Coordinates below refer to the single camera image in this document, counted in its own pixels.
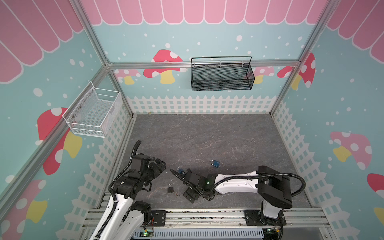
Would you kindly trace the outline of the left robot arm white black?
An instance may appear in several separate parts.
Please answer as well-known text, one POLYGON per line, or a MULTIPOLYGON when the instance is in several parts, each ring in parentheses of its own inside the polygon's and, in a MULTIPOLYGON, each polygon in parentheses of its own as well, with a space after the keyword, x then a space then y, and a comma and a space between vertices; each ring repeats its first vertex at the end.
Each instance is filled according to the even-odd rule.
POLYGON ((130 240, 138 228, 153 224, 151 205, 135 198, 141 191, 151 191, 152 181, 166 170, 166 163, 138 154, 141 142, 135 143, 129 163, 108 185, 110 198, 91 240, 130 240))

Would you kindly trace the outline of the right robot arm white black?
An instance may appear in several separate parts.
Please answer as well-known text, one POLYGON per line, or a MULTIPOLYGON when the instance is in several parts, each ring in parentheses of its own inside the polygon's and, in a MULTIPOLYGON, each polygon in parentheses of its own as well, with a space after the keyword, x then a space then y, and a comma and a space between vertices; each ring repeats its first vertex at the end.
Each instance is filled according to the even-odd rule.
POLYGON ((199 197, 212 201, 216 195, 228 193, 253 193, 263 198, 261 209, 256 214, 245 214, 247 225, 286 224, 283 210, 293 207, 292 198, 302 193, 306 181, 297 174, 280 173, 267 166, 240 175, 209 175, 203 177, 191 171, 171 173, 188 186, 185 198, 191 203, 199 197))

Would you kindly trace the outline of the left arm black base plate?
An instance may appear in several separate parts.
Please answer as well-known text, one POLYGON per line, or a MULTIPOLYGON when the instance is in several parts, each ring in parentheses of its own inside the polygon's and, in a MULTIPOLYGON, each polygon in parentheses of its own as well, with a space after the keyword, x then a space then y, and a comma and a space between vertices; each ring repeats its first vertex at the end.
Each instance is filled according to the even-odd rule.
POLYGON ((166 222, 167 211, 152 211, 153 223, 154 227, 164 227, 166 222))

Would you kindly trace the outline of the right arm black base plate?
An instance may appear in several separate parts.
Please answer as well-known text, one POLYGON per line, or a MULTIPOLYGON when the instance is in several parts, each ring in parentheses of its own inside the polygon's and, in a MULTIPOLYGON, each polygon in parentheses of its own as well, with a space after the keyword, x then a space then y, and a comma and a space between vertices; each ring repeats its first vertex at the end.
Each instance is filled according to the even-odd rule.
POLYGON ((280 210, 276 219, 265 217, 262 210, 245 210, 245 221, 247 226, 286 226, 284 212, 280 210))

